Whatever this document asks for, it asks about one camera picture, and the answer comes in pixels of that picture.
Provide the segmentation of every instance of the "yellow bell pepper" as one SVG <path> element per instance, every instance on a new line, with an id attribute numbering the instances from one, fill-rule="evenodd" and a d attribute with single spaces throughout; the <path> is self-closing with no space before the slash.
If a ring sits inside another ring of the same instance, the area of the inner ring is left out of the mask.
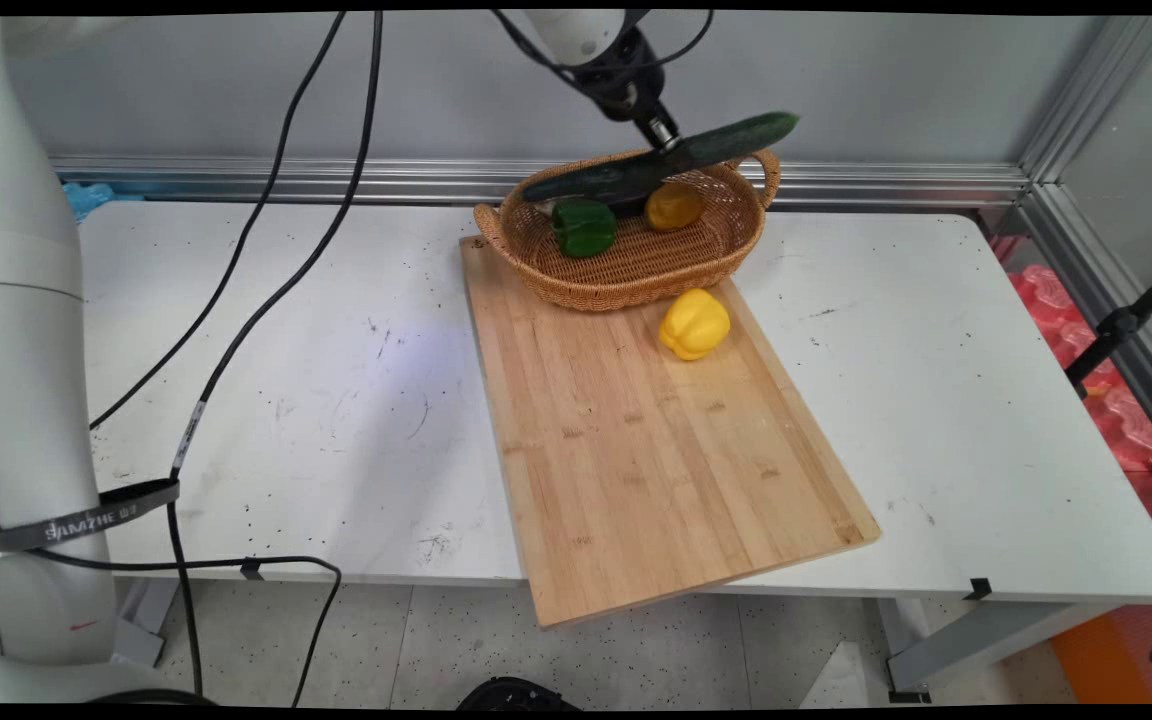
<path id="1" fill-rule="evenodd" d="M 682 293 L 660 323 L 660 342 L 681 361 L 698 361 L 732 331 L 726 306 L 700 288 Z"/>
<path id="2" fill-rule="evenodd" d="M 705 200 L 690 184 L 667 182 L 647 198 L 644 215 L 654 232 L 677 232 L 700 219 Z"/>

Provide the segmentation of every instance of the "blue object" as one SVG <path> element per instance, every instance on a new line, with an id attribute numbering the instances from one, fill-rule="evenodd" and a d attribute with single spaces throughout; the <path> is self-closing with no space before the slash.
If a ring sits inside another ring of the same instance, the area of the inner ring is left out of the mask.
<path id="1" fill-rule="evenodd" d="M 69 200 L 69 209 L 74 211 L 74 222 L 82 223 L 91 214 L 92 210 L 99 209 L 109 200 L 145 200 L 143 195 L 118 195 L 114 188 L 103 182 L 83 187 L 77 182 L 67 182 L 60 187 L 65 190 L 65 198 Z"/>

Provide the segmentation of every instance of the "white robotic arm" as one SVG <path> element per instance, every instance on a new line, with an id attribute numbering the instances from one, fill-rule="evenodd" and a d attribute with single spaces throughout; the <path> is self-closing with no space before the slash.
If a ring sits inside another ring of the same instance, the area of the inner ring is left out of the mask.
<path id="1" fill-rule="evenodd" d="M 0 22 L 0 524 L 96 506 L 78 233 L 12 91 Z M 104 535 L 56 550 L 109 559 Z M 0 558 L 0 700 L 83 700 L 122 685 L 109 679 L 127 679 L 128 688 L 154 682 L 106 670 L 113 642 L 107 573 L 24 553 Z M 70 666 L 61 670 L 69 675 L 86 664 L 100 667 L 88 667 L 78 684 L 51 682 L 54 673 L 45 670 Z"/>

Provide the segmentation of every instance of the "white table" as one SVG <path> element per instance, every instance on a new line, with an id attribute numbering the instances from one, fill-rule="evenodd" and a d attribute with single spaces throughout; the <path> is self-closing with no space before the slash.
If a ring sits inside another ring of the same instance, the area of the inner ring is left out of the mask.
<path id="1" fill-rule="evenodd" d="M 92 415 L 192 320 L 248 211 L 115 202 L 82 225 Z M 223 348 L 333 211 L 265 209 L 194 341 L 93 434 L 101 488 L 166 475 Z M 525 578 L 457 250 L 475 233 L 470 209 L 351 210 L 207 406 L 179 500 L 189 559 L 310 553 L 347 582 Z M 719 591 L 961 598 L 988 579 L 982 611 L 897 643 L 902 685 L 1152 602 L 1152 521 L 969 220 L 771 214 L 735 281 L 882 538 Z M 111 530 L 113 556 L 169 559 L 157 515 Z"/>

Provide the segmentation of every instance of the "green bell pepper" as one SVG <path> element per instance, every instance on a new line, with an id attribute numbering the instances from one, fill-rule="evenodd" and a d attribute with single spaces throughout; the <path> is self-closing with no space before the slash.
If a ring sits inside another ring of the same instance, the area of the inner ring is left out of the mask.
<path id="1" fill-rule="evenodd" d="M 550 219 L 558 249 L 568 258 L 593 258 L 616 240 L 616 215 L 601 202 L 584 197 L 560 200 Z"/>

